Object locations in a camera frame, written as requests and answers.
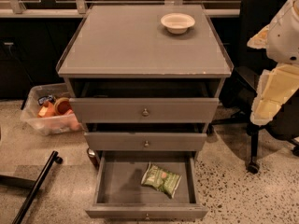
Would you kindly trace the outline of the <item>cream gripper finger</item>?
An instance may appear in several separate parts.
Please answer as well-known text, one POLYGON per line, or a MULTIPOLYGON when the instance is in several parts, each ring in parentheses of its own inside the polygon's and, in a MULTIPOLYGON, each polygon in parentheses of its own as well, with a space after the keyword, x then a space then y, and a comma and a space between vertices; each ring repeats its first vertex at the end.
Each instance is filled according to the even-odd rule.
POLYGON ((268 31, 269 26, 266 25, 256 35, 249 39, 247 46, 252 49, 265 49, 267 44, 268 31))
POLYGON ((281 106, 282 100, 277 97, 267 99, 257 95, 251 107, 250 121, 255 125, 266 125, 273 120, 281 106))

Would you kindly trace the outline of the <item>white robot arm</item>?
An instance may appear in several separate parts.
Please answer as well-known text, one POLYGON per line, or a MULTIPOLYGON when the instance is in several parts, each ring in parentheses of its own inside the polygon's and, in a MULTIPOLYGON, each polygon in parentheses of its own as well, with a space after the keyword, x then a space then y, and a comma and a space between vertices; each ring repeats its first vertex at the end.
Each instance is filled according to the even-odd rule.
POLYGON ((265 49, 267 57, 277 63, 271 71, 263 70, 251 106, 250 121, 264 126, 299 90, 299 0, 287 0, 247 46, 265 49))

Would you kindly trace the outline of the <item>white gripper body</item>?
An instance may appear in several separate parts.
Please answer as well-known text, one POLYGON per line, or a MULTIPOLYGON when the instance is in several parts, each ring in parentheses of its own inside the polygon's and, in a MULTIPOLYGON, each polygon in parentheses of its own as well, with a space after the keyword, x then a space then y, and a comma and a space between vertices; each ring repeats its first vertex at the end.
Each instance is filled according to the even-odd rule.
POLYGON ((262 94, 264 110, 279 110, 299 89, 299 66, 282 64, 273 69, 262 94))

